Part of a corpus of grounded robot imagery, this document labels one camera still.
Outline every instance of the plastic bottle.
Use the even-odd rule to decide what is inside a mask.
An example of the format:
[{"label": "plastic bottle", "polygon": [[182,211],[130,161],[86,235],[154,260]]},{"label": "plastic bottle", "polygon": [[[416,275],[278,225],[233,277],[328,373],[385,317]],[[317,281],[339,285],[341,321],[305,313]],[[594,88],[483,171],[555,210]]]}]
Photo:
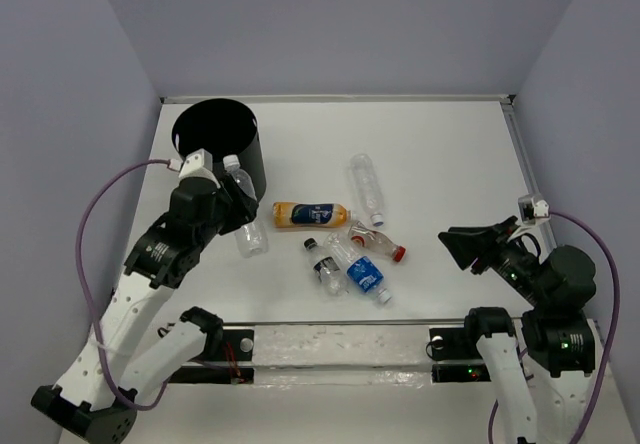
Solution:
[{"label": "plastic bottle", "polygon": [[276,227],[340,227],[354,214],[340,204],[298,204],[274,202],[273,223]]},{"label": "plastic bottle", "polygon": [[374,227],[384,224],[384,203],[371,158],[356,154],[349,162],[360,205],[366,211]]},{"label": "plastic bottle", "polygon": [[362,292],[374,296],[379,304],[387,304],[391,293],[381,285],[384,276],[367,256],[363,256],[356,245],[344,233],[333,232],[327,236],[324,246],[346,269],[346,274]]},{"label": "plastic bottle", "polygon": [[360,221],[353,223],[348,232],[349,239],[360,246],[374,252],[384,254],[395,262],[400,262],[407,250],[395,244],[379,231],[367,229]]},{"label": "plastic bottle", "polygon": [[[253,188],[251,176],[240,168],[238,156],[235,154],[225,156],[222,160],[222,164],[224,165],[225,170],[233,176],[242,192],[251,199],[256,199],[256,191]],[[248,258],[257,256],[258,254],[264,254],[269,250],[267,232],[259,217],[256,217],[253,222],[242,226],[234,234],[236,236],[238,251],[240,251],[240,255],[242,257]]]},{"label": "plastic bottle", "polygon": [[347,287],[347,282],[329,252],[319,246],[313,238],[304,241],[304,248],[309,253],[309,263],[325,290],[332,296],[342,294]]}]

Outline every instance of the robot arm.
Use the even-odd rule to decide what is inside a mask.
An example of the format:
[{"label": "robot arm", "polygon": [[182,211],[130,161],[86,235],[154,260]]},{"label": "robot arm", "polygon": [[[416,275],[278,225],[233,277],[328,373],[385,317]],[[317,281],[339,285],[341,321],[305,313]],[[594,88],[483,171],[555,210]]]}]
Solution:
[{"label": "robot arm", "polygon": [[472,309],[464,329],[482,356],[504,414],[506,442],[537,443],[537,413],[518,356],[513,321],[500,307]]},{"label": "robot arm", "polygon": [[[584,411],[595,369],[595,338],[582,311],[596,291],[595,265],[572,246],[553,249],[540,263],[518,238],[548,220],[549,206],[539,195],[525,196],[518,204],[523,226],[512,216],[489,227],[452,227],[438,237],[461,269],[470,267],[473,274],[494,270],[533,306],[522,316],[522,331],[537,388],[538,438],[543,443],[566,444]],[[477,347],[481,354],[488,351],[486,343],[478,341]],[[500,389],[504,379],[498,374],[504,372],[511,370],[496,368],[491,379],[497,382],[499,399],[502,395],[513,402],[515,397],[505,396]],[[506,424],[507,434],[510,425]]]},{"label": "robot arm", "polygon": [[120,392],[139,402],[182,363],[206,351],[207,346],[217,346],[221,339],[222,321],[192,309],[183,314],[178,332],[157,343],[129,368],[153,317],[198,264],[213,237],[232,232],[256,216],[257,202],[246,196],[231,176],[218,180],[212,172],[211,155],[204,150],[187,157],[179,181],[171,193],[169,210],[140,237],[125,261],[101,319],[104,342],[98,343],[92,332],[62,377],[53,386],[38,388],[31,401],[92,444],[119,443],[136,417],[135,409],[114,398],[103,374],[99,348]]}]

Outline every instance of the orange juice bottle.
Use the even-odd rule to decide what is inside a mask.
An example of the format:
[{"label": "orange juice bottle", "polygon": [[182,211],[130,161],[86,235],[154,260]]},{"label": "orange juice bottle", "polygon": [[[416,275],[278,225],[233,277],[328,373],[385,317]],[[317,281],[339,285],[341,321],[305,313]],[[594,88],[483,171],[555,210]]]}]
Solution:
[{"label": "orange juice bottle", "polygon": [[340,204],[273,204],[273,222],[276,227],[340,227],[352,218],[351,211]]}]

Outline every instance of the gray wall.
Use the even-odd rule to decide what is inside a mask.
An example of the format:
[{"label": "gray wall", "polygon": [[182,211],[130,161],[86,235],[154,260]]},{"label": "gray wall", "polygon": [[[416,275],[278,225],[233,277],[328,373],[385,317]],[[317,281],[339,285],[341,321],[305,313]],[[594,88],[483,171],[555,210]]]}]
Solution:
[{"label": "gray wall", "polygon": [[[612,365],[640,436],[640,0],[573,0],[516,100],[540,188],[557,209],[579,215],[610,244],[622,278]],[[580,230],[554,225],[560,242],[598,256],[591,314],[608,327],[611,279]]]},{"label": "gray wall", "polygon": [[110,0],[163,96],[510,93],[571,0]]},{"label": "gray wall", "polygon": [[[29,400],[86,339],[75,230],[96,189],[148,156],[159,102],[107,0],[0,0],[0,29],[0,442],[49,444],[59,428]],[[136,181],[90,223],[89,279],[102,304]]]}]

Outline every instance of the black cylindrical bin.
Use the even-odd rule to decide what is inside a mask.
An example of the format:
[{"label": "black cylindrical bin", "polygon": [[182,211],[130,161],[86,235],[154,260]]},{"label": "black cylindrical bin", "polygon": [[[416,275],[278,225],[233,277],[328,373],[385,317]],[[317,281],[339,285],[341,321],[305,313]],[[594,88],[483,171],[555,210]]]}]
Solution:
[{"label": "black cylindrical bin", "polygon": [[184,159],[198,149],[213,156],[213,172],[223,171],[222,159],[237,154],[240,166],[249,173],[258,201],[267,190],[258,121],[251,109],[232,99],[209,99],[184,111],[171,131],[176,151]]}]

